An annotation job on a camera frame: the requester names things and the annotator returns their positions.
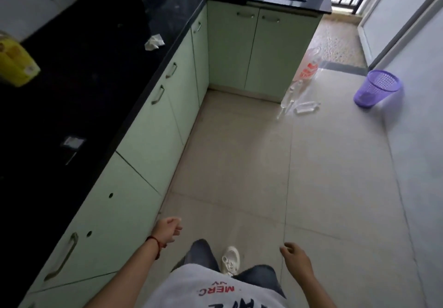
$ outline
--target light green cabinet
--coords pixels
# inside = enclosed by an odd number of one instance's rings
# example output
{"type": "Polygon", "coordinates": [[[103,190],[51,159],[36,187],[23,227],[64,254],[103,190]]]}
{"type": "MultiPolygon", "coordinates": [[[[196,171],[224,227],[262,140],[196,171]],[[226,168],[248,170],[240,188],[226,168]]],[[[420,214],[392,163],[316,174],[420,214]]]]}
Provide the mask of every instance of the light green cabinet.
{"type": "Polygon", "coordinates": [[[260,9],[245,90],[283,98],[320,19],[260,9]]]}
{"type": "Polygon", "coordinates": [[[115,274],[107,274],[39,293],[28,294],[19,308],[83,308],[115,274]]]}
{"type": "Polygon", "coordinates": [[[208,1],[209,82],[243,90],[258,8],[208,1]]]}
{"type": "Polygon", "coordinates": [[[166,195],[183,151],[179,129],[165,92],[165,73],[157,82],[117,148],[117,152],[161,196],[166,195]]]}
{"type": "Polygon", "coordinates": [[[162,200],[114,153],[30,292],[118,271],[146,239],[162,200]]]}
{"type": "Polygon", "coordinates": [[[205,6],[191,26],[197,75],[198,102],[202,105],[209,85],[208,11],[205,6]]]}
{"type": "Polygon", "coordinates": [[[191,133],[199,107],[193,56],[191,31],[188,31],[163,74],[183,145],[191,133]]]}

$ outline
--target red string bracelet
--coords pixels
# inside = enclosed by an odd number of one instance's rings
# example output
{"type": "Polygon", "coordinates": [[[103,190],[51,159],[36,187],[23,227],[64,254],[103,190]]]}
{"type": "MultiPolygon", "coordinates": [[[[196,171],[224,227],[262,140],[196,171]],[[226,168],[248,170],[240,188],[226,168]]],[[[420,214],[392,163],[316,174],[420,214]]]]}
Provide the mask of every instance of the red string bracelet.
{"type": "Polygon", "coordinates": [[[157,256],[156,256],[156,260],[157,260],[158,258],[160,258],[160,251],[162,249],[164,249],[167,246],[167,244],[160,242],[157,238],[155,238],[153,236],[149,236],[148,238],[146,238],[145,241],[147,242],[148,239],[154,239],[157,242],[157,245],[159,247],[159,252],[157,253],[157,256]]]}

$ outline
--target yellow bag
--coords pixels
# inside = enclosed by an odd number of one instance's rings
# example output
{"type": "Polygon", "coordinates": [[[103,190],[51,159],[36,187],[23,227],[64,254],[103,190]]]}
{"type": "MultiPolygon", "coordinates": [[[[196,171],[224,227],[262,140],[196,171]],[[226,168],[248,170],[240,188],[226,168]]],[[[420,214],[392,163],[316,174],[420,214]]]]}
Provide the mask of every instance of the yellow bag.
{"type": "Polygon", "coordinates": [[[0,31],[0,77],[6,82],[20,87],[39,72],[39,66],[20,43],[0,31]]]}

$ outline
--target crumpled tissue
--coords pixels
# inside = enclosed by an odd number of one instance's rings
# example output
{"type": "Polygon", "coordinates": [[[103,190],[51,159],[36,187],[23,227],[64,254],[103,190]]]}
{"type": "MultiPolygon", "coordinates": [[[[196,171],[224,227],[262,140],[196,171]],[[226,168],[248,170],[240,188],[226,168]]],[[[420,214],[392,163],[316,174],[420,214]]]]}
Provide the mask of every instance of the crumpled tissue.
{"type": "Polygon", "coordinates": [[[165,45],[160,34],[153,35],[151,38],[144,44],[144,49],[147,51],[152,51],[158,49],[159,46],[165,45]]]}

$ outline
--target person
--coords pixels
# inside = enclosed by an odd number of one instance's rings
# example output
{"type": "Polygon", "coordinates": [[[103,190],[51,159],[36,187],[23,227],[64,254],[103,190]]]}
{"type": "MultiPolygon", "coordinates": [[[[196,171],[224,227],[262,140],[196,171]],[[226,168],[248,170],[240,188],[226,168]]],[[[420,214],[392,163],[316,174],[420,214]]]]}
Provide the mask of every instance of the person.
{"type": "MultiPolygon", "coordinates": [[[[181,219],[159,220],[151,235],[113,279],[85,308],[133,308],[149,269],[161,249],[174,242],[182,230],[181,219]]],[[[286,267],[303,290],[310,308],[336,308],[314,276],[311,261],[295,243],[280,247],[286,267]]],[[[240,256],[230,247],[222,258],[222,271],[204,239],[194,242],[169,277],[152,293],[144,308],[283,308],[288,302],[274,269],[254,266],[238,274],[240,256]]]]}

